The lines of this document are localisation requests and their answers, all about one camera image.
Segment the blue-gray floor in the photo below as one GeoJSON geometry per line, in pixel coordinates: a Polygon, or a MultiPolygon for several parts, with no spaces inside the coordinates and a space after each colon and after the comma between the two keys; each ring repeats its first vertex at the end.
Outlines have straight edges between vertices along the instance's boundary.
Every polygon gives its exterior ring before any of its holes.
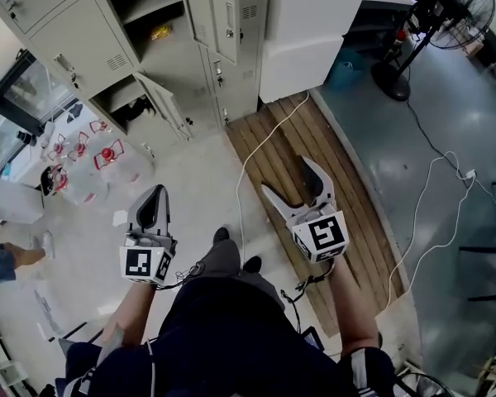
{"type": "MultiPolygon", "coordinates": [[[[426,48],[411,65],[410,102],[436,147],[454,151],[466,173],[476,169],[489,190],[496,180],[496,83],[461,50],[426,48]]],[[[320,92],[355,148],[377,190],[401,252],[410,242],[413,212],[437,157],[405,103],[375,86],[369,71],[351,88],[320,92]]],[[[430,246],[446,244],[465,195],[455,171],[434,164],[417,214],[417,235],[405,266],[410,275],[430,246]]],[[[479,369],[496,348],[496,303],[468,303],[496,292],[496,256],[459,252],[459,245],[496,244],[496,206],[477,185],[460,214],[456,240],[423,260],[413,285],[425,369],[454,390],[474,392],[479,369]]]]}

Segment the wooden platform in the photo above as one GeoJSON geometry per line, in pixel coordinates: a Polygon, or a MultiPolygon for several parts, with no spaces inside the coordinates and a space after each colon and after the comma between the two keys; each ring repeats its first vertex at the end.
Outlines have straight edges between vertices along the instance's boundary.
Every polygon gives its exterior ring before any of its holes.
{"type": "MultiPolygon", "coordinates": [[[[283,98],[259,112],[229,124],[231,143],[241,161],[269,135],[306,97],[283,98]]],[[[376,313],[388,302],[389,273],[395,261],[384,229],[359,175],[317,105],[309,99],[257,151],[246,166],[255,191],[265,206],[284,249],[300,280],[320,275],[322,267],[310,264],[294,244],[284,220],[262,194],[261,183],[270,184],[292,204],[308,201],[308,192],[297,155],[314,160],[334,182],[336,204],[344,212],[351,244],[346,259],[365,297],[376,313]]],[[[393,297],[403,293],[398,273],[393,275],[393,297]]],[[[328,337],[338,333],[336,314],[326,281],[309,285],[307,296],[328,337]]]]}

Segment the denim shorts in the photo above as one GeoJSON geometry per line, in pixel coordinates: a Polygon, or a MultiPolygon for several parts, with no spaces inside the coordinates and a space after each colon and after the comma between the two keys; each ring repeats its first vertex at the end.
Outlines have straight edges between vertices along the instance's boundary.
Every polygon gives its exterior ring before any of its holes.
{"type": "Polygon", "coordinates": [[[16,278],[15,257],[3,247],[3,244],[0,244],[0,284],[2,282],[14,281],[16,278]]]}

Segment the blue bucket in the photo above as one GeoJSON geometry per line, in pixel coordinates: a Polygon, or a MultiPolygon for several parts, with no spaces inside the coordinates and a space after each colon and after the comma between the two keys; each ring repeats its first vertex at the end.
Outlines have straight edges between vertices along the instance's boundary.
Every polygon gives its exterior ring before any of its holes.
{"type": "Polygon", "coordinates": [[[353,50],[341,49],[327,77],[327,84],[340,91],[354,84],[364,73],[364,59],[353,50]]]}

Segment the gray pants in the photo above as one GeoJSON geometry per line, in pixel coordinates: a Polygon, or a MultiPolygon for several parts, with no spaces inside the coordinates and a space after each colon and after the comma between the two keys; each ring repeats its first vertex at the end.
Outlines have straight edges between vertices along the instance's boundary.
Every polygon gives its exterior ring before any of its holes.
{"type": "Polygon", "coordinates": [[[232,240],[218,242],[201,260],[204,265],[198,278],[232,278],[253,285],[267,293],[284,310],[284,304],[275,287],[261,274],[251,274],[241,269],[241,256],[237,244],[232,240]]]}

